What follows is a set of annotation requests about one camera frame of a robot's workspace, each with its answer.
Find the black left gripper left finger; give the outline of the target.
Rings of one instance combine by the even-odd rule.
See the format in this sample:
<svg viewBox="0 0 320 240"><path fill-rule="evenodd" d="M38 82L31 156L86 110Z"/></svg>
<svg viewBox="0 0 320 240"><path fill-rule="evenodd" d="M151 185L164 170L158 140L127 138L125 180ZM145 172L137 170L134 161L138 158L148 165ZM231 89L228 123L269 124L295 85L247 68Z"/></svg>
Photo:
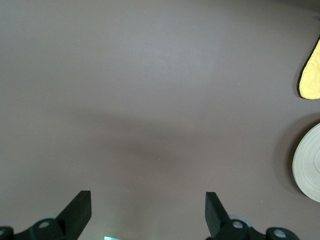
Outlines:
<svg viewBox="0 0 320 240"><path fill-rule="evenodd" d="M15 233L12 227L1 226L2 240L77 240L92 217L89 190L80 191L55 218L45 218L28 229Z"/></svg>

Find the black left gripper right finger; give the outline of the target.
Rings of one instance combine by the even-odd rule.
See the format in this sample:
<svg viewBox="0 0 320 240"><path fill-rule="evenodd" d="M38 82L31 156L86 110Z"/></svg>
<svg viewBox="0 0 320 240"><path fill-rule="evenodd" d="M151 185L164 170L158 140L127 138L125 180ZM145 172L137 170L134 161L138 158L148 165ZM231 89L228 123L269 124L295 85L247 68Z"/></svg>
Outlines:
<svg viewBox="0 0 320 240"><path fill-rule="evenodd" d="M270 227L260 233L240 219L232 219L215 192L205 194L205 221L210 233L209 240L298 240L292 231Z"/></svg>

